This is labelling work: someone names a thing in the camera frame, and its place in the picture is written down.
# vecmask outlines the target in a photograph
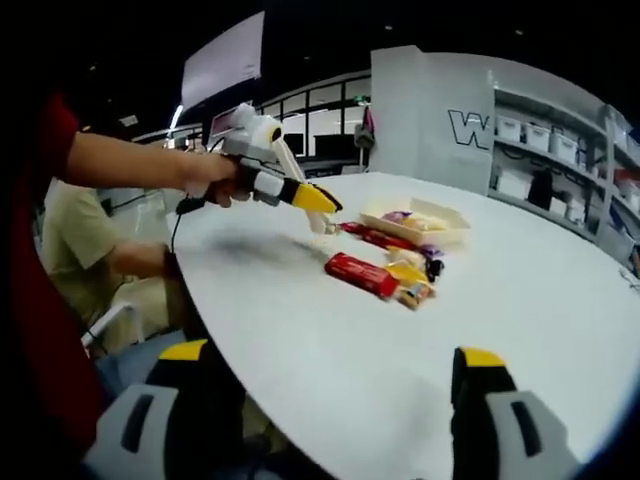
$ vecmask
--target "dark ceiling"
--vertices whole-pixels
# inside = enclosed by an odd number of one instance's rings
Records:
[[[505,16],[486,6],[474,11],[440,5],[436,12],[424,6],[427,2],[397,0],[385,7],[372,3],[265,0],[217,8],[174,4],[153,18],[148,10],[104,12],[110,26],[86,28],[82,48],[74,53],[69,102],[93,131],[132,138],[167,128],[180,102],[185,60],[224,30],[265,10],[263,76],[253,92],[258,101],[368,69],[372,49],[415,44],[423,51],[492,55],[542,68],[640,122],[639,82],[632,76],[638,54],[632,61],[632,25],[619,18],[615,24],[601,15],[577,21],[575,13],[555,12],[554,18],[547,6],[539,21],[524,21],[521,13]],[[604,25],[615,30],[608,32]],[[139,123],[124,127],[118,119],[128,115],[135,115]]]

